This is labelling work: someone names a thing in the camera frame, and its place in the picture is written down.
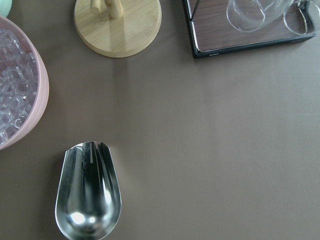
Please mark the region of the mint green bowl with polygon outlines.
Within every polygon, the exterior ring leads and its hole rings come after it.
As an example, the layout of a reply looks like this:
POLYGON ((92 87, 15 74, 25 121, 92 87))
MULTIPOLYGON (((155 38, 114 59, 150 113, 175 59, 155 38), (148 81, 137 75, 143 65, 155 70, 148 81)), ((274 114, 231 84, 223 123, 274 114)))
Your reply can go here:
POLYGON ((0 0, 0 15, 7 17, 12 8, 12 0, 0 0))

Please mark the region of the wine glass on tray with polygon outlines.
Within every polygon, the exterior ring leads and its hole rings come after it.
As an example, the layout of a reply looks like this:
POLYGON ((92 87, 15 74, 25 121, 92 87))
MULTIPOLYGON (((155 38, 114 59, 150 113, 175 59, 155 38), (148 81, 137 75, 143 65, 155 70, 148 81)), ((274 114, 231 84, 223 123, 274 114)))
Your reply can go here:
POLYGON ((226 16, 235 29, 250 33, 276 20, 292 4, 292 0, 230 0, 226 16))
POLYGON ((320 1, 294 0, 283 13, 285 26, 296 35, 320 32, 320 1))

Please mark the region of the wooden glass drying rack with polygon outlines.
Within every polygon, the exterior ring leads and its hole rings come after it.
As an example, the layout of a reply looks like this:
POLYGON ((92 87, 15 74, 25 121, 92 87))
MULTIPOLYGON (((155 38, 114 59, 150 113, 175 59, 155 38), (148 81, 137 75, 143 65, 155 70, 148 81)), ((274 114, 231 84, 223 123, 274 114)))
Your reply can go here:
POLYGON ((78 0, 74 24, 81 40, 94 52, 124 58, 147 48, 162 22, 158 0, 78 0))

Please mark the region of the pink bowl with ice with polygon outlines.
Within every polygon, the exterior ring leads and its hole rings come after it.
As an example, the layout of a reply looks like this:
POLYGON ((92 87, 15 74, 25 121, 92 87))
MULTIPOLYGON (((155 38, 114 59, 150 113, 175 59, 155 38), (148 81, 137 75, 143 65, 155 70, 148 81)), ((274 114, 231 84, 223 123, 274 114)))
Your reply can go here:
POLYGON ((49 99, 44 62, 27 35, 0 18, 0 148, 26 136, 39 122, 49 99))

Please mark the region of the metal ice scoop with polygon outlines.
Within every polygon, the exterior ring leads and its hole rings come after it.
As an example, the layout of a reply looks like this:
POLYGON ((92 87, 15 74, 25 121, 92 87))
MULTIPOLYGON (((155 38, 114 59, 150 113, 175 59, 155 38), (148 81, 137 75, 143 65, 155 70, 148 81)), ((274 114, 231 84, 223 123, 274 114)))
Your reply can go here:
POLYGON ((102 240, 116 227, 122 208, 109 147, 87 141, 66 150, 55 202, 55 221, 69 240, 102 240))

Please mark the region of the black wood-grain tray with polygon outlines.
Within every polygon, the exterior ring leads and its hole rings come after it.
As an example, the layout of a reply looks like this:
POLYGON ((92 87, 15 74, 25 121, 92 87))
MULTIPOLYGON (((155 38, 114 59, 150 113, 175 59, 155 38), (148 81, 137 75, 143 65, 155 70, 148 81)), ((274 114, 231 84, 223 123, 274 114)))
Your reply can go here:
POLYGON ((316 36, 315 33, 293 33, 282 16, 257 31, 242 32, 227 19, 227 0, 184 0, 182 3, 194 58, 301 42, 316 36))

